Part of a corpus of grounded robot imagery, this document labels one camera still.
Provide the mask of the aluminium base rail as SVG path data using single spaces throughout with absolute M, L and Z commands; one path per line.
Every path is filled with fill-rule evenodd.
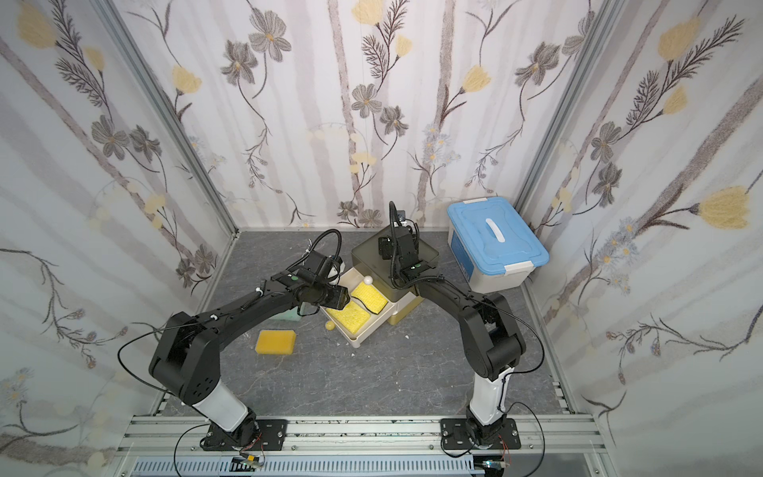
M 135 417 L 108 476 L 614 476 L 589 415 L 514 415 L 490 445 L 455 417 L 270 417 L 246 452 L 196 417 Z

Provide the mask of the olive green drawer cabinet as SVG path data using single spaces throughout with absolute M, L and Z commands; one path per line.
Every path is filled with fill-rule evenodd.
M 412 268 L 393 268 L 391 260 L 380 256 L 379 237 L 390 237 L 391 227 L 384 228 L 352 250 L 352 264 L 357 272 L 369 276 L 386 298 L 399 302 L 401 311 L 388 322 L 397 324 L 423 300 L 443 292 L 442 277 L 435 273 L 439 253 L 426 242 L 418 241 L 419 262 Z

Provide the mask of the green sponge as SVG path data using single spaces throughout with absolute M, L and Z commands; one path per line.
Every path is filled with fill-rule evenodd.
M 284 312 L 281 312 L 280 314 L 277 314 L 276 316 L 272 317 L 272 320 L 275 321 L 288 321 L 288 322 L 299 322 L 301 320 L 302 316 L 299 313 L 298 308 L 292 308 L 290 310 L 286 310 Z

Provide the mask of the yellow sponge in white drawer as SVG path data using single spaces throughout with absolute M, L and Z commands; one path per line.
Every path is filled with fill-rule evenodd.
M 358 334 L 371 318 L 371 314 L 363 306 L 353 301 L 342 310 L 327 308 L 326 311 L 350 334 Z

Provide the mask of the white storage bin blue lid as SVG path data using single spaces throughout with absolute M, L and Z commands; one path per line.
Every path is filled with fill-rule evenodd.
M 451 252 L 475 292 L 519 287 L 550 261 L 546 248 L 505 198 L 453 203 L 447 216 Z

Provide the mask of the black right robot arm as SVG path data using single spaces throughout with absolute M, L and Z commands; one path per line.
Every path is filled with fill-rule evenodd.
M 473 445 L 487 447 L 499 439 L 506 420 L 505 399 L 512 373 L 527 351 L 526 341 L 500 293 L 472 292 L 434 273 L 419 255 L 415 229 L 391 225 L 378 239 L 381 259 L 389 265 L 387 282 L 437 305 L 458 324 L 465 358 L 475 373 L 466 429 Z

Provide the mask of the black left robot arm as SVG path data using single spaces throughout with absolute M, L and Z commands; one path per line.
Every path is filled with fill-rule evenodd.
M 342 309 L 347 287 L 280 272 L 258 290 L 197 315 L 173 315 L 149 363 L 151 377 L 210 421 L 204 451 L 251 449 L 262 437 L 256 413 L 222 381 L 221 354 L 244 333 L 303 304 Z

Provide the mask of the yellow sponge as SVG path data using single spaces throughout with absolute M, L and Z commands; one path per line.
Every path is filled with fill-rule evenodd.
M 342 310 L 327 308 L 326 311 L 350 334 L 358 334 L 371 318 L 371 314 L 363 306 L 353 301 Z
M 294 352 L 296 333 L 293 330 L 261 330 L 256 353 L 266 356 L 290 356 Z
M 381 314 L 389 303 L 389 300 L 377 288 L 365 282 L 361 282 L 351 296 L 359 300 L 369 312 L 377 315 Z

